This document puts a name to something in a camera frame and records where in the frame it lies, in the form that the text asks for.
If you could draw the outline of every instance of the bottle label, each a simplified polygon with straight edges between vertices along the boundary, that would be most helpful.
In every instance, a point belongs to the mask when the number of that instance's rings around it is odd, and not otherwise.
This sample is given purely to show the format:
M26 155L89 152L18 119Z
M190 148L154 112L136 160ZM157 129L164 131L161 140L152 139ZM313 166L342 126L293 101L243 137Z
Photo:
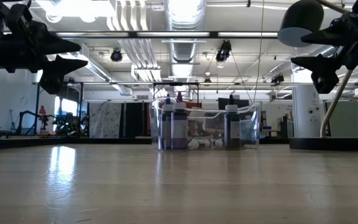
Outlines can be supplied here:
M230 138L239 139L240 138L240 121L231 121L230 122Z
M173 121L172 138L187 138L187 120Z
M171 121L164 121L163 122L163 138L170 139L171 138Z

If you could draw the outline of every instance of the tripod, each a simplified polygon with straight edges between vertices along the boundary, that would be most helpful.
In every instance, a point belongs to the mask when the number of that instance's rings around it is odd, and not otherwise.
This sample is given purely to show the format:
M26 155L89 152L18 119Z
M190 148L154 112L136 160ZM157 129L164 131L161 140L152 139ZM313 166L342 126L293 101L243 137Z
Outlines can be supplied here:
M15 125L15 122L13 122L12 110L9 110L9 112L11 113L11 120L12 120L11 133L15 133L16 132L16 125Z

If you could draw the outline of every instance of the white column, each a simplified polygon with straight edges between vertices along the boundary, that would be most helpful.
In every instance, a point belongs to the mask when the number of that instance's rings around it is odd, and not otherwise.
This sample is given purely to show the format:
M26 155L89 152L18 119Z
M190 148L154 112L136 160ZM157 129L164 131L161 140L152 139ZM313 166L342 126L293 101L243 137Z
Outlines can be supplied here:
M294 82L311 83L311 72L302 70L293 73ZM313 85L294 86L293 90L294 110L294 135L296 138L320 137L321 108L319 95Z

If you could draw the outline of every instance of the patterned panel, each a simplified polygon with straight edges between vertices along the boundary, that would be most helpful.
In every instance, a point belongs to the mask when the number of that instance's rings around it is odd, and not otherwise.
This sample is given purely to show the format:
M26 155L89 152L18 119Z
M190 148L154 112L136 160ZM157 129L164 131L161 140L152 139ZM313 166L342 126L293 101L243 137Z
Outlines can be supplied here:
M90 138L119 138L120 103L90 103L89 113Z

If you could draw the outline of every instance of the clear plastic bin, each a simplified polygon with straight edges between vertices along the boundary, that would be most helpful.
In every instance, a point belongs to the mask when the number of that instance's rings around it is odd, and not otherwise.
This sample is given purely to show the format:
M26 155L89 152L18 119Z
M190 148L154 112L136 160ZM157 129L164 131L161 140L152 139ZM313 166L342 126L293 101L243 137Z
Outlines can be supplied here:
M150 104L150 128L152 143L160 150L177 150L166 147L161 130L162 105L166 97L156 98ZM259 145L259 128L261 103L239 108L240 142L237 149L257 148ZM225 149L224 147L224 115L225 110L186 109L188 149Z

